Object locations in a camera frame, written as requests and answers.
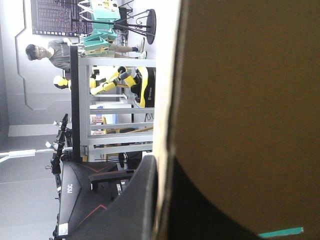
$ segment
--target red stripe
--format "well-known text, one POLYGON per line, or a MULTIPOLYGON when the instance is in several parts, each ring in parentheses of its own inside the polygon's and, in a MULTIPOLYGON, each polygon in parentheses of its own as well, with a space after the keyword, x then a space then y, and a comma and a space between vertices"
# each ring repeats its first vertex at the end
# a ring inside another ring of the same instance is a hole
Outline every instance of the red stripe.
POLYGON ((97 206, 92 212, 90 212, 79 224, 78 224, 78 226, 80 225, 80 224, 82 224, 83 222, 84 222, 84 220, 86 220, 88 217, 90 217, 95 211, 97 211, 99 208, 103 208, 103 209, 107 209, 107 207, 105 206, 105 205, 103 205, 103 204, 100 204, 99 206, 97 206))
POLYGON ((86 166, 86 165, 82 165, 82 164, 77 163, 77 162, 76 162, 76 164, 81 165, 81 166, 83 166, 83 167, 85 167, 85 168, 87 168, 87 169, 91 169, 92 171, 95 171, 96 173, 98 173, 98 172, 100 172, 101 170, 106 169, 106 168, 109 167, 109 166, 105 166, 105 167, 103 167, 103 168, 101 168, 101 169, 99 169, 99 170, 95 170, 94 168, 91 168, 91 167, 86 166))

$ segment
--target teal storage bin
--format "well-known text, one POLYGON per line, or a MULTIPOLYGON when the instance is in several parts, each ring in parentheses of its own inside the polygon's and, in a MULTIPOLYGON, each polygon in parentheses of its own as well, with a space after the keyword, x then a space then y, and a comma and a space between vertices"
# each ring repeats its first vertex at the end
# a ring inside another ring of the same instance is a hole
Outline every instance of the teal storage bin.
POLYGON ((83 41, 84 50, 95 50, 99 48, 106 48, 109 47, 109 43, 102 39, 100 36, 94 37, 90 40, 83 41))

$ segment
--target white wall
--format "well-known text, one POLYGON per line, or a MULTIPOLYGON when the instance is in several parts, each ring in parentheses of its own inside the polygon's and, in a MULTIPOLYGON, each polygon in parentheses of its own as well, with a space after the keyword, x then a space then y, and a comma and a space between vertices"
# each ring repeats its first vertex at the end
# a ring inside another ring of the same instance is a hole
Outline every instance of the white wall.
POLYGON ((29 61, 25 54, 28 44, 46 46, 59 37, 32 35, 30 0, 1 0, 0 9, 9 125, 51 124, 71 114, 70 92, 53 85, 62 70, 48 59, 29 61))

